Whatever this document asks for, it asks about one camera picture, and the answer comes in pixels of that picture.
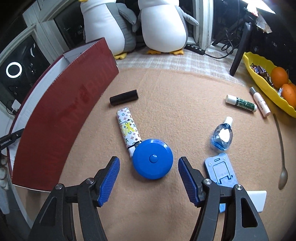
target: penguin's yellow foot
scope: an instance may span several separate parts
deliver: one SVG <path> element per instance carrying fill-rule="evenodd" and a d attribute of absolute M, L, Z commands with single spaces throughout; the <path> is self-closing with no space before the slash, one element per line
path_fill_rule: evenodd
<path fill-rule="evenodd" d="M 149 49 L 149 50 L 147 51 L 147 54 L 161 54 L 161 52 L 156 51 L 156 50 L 153 50 L 153 49 Z"/>
<path fill-rule="evenodd" d="M 114 58 L 115 58 L 116 60 L 118 60 L 118 59 L 124 59 L 124 58 L 127 56 L 127 54 L 128 54 L 128 53 L 121 53 L 121 54 L 119 54 L 119 55 L 115 55 Z"/>
<path fill-rule="evenodd" d="M 184 55 L 184 51 L 183 51 L 183 49 L 179 49 L 177 51 L 170 52 L 170 54 L 173 54 L 173 55 L 178 55 L 178 54 Z"/>

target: yellow bowl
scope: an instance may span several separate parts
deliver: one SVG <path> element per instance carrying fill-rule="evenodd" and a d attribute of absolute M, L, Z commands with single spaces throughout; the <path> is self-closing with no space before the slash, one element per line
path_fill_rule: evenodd
<path fill-rule="evenodd" d="M 283 111 L 285 111 L 290 116 L 293 116 L 294 118 L 296 118 L 295 109 L 292 106 L 290 106 L 286 100 L 281 98 L 278 95 L 277 91 L 274 88 L 272 88 L 263 77 L 256 74 L 250 67 L 252 63 L 254 65 L 260 65 L 270 75 L 271 71 L 276 67 L 273 64 L 273 62 L 271 62 L 270 60 L 267 60 L 266 58 L 258 54 L 253 54 L 252 52 L 244 53 L 243 60 L 253 80 L 259 86 L 259 88 L 264 92 L 264 94 L 266 94 L 268 98 L 271 99 Z"/>

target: penguin's white belly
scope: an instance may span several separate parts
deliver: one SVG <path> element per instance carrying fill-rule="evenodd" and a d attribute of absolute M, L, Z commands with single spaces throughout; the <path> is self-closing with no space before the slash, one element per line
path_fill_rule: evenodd
<path fill-rule="evenodd" d="M 104 37 L 113 55 L 123 52 L 124 35 L 105 4 L 91 8 L 83 18 L 86 43 Z"/>
<path fill-rule="evenodd" d="M 142 31 L 145 44 L 163 53 L 179 50 L 186 43 L 186 31 L 174 5 L 142 9 Z"/>

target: metal screw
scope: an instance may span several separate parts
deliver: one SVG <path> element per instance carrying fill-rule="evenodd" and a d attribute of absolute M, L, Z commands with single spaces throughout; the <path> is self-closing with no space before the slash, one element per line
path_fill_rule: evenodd
<path fill-rule="evenodd" d="M 235 188 L 236 188 L 237 190 L 239 190 L 239 191 L 241 191 L 241 190 L 244 189 L 244 187 L 243 187 L 242 185 L 240 185 L 240 184 L 236 184 L 236 185 L 235 185 Z"/>
<path fill-rule="evenodd" d="M 211 179 L 204 179 L 204 183 L 207 185 L 211 185 L 212 184 L 212 180 Z"/>
<path fill-rule="evenodd" d="M 92 177 L 90 177 L 86 180 L 87 184 L 92 184 L 93 182 L 94 182 L 94 179 Z"/>
<path fill-rule="evenodd" d="M 63 188 L 63 184 L 56 184 L 55 189 L 60 190 Z"/>

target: blue plastic holder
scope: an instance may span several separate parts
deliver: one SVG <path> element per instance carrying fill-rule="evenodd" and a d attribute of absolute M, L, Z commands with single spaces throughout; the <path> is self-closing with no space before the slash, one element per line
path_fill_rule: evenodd
<path fill-rule="evenodd" d="M 205 160 L 205 168 L 208 177 L 220 186 L 233 188 L 238 183 L 230 160 L 224 152 L 207 158 Z M 225 207 L 225 203 L 220 204 L 219 210 L 221 213 L 225 212 Z"/>
<path fill-rule="evenodd" d="M 139 144 L 133 153 L 133 166 L 148 179 L 164 177 L 173 165 L 170 147 L 158 139 L 148 139 Z"/>

